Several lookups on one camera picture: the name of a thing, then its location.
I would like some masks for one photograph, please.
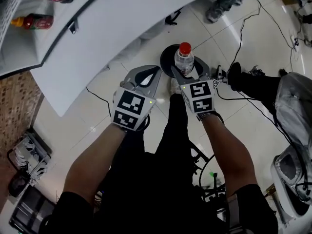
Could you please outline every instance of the black pants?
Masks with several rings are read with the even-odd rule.
[[[188,117],[182,95],[170,98],[168,124],[155,154],[145,152],[144,132],[128,132],[113,159],[112,167],[100,190],[119,190],[135,184],[142,174],[166,187],[172,181],[180,186],[191,186],[193,160],[188,137]]]
[[[307,16],[303,16],[302,23],[312,24],[312,14],[309,14]]]
[[[275,116],[274,104],[280,80],[280,77],[252,76],[243,72],[235,81],[237,83],[235,87],[249,97],[260,100]]]

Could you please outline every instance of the forearm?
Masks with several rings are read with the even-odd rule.
[[[109,125],[75,160],[67,174],[63,191],[74,192],[92,204],[124,137],[125,133],[119,127]]]
[[[202,123],[224,174],[227,193],[231,195],[246,184],[256,183],[254,164],[244,144],[215,115],[205,117]]]

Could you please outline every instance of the tile floor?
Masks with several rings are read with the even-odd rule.
[[[260,1],[280,25],[290,44],[290,35],[295,34],[299,27],[293,15],[296,7],[284,6],[281,0]],[[159,65],[161,52],[167,46],[183,41],[188,41],[194,49],[194,54],[209,66],[216,68],[221,65],[227,70],[239,46],[242,22],[245,17],[256,14],[259,5],[256,0],[244,0],[240,7],[233,7],[217,23],[207,24],[203,17],[207,4],[207,0],[198,0],[184,7],[177,19],[177,26],[166,26],[160,35],[144,42],[141,51],[132,60],[111,63],[111,69],[96,76],[88,88],[100,97],[112,101],[114,91],[129,70],[146,64]],[[311,49],[300,44],[297,52],[292,55],[292,68],[311,78],[312,71],[307,66],[312,58],[310,53]],[[264,10],[261,9],[259,16],[246,21],[242,48],[237,60],[246,70],[259,65],[269,76],[277,76],[280,68],[291,70],[290,49],[276,24]],[[168,81],[169,78],[163,73],[156,93],[157,105],[151,113],[151,125],[145,132],[145,147],[151,153],[156,151],[168,120]],[[226,98],[240,96],[226,84],[220,85],[219,92]],[[269,115],[260,103],[257,105]],[[261,189],[265,190],[272,184],[270,165],[273,157],[288,146],[286,140],[246,101],[224,101],[216,96],[215,107],[224,118],[225,125],[249,149],[258,183]],[[212,149],[204,128],[189,110],[188,115],[191,141],[210,156]],[[46,100],[43,101],[34,128],[52,148],[53,157],[49,171],[41,178],[38,187],[52,201],[56,201],[57,194],[61,194],[70,165],[109,123],[107,104],[86,90],[62,118],[57,116]],[[218,172],[223,180],[215,159],[208,168],[202,178],[202,184],[210,183],[209,171]]]

